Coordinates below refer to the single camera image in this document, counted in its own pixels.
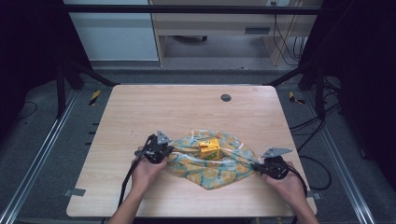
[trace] yellow floral pattern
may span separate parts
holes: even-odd
[[[194,157],[198,140],[217,137],[224,158],[205,161]],[[204,189],[218,189],[254,173],[250,164],[258,163],[254,152],[235,136],[208,130],[192,130],[191,135],[170,144],[177,149],[168,157],[171,171]]]

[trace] black horizontal bar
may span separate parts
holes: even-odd
[[[243,6],[183,6],[183,5],[44,5],[48,9],[88,13],[199,13],[199,14],[276,14],[319,15],[338,12],[321,7],[243,7]]]

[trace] yellow box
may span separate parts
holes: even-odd
[[[201,160],[218,161],[220,158],[220,145],[219,139],[208,138],[205,140],[198,140]]]

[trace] wooden table top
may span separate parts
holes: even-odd
[[[222,94],[232,99],[223,102]],[[229,133],[260,156],[269,147],[292,148],[283,156],[305,179],[276,90],[249,85],[119,85],[113,89],[67,207],[71,217],[111,217],[134,152],[157,130],[177,140],[203,129]],[[129,192],[131,181],[125,194]],[[307,199],[314,212],[313,199]],[[251,175],[206,190],[164,170],[150,187],[138,217],[290,217],[276,192]]]

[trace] person's arm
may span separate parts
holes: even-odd
[[[284,179],[280,180],[273,179],[268,175],[262,175],[262,178],[290,205],[300,223],[318,223],[317,217],[306,201],[303,184],[297,175],[289,172]]]
[[[132,173],[132,189],[125,200],[110,218],[108,223],[131,224],[136,216],[137,209],[143,200],[149,186],[154,182],[158,173],[166,166],[166,159],[160,164],[152,164],[143,159]]]

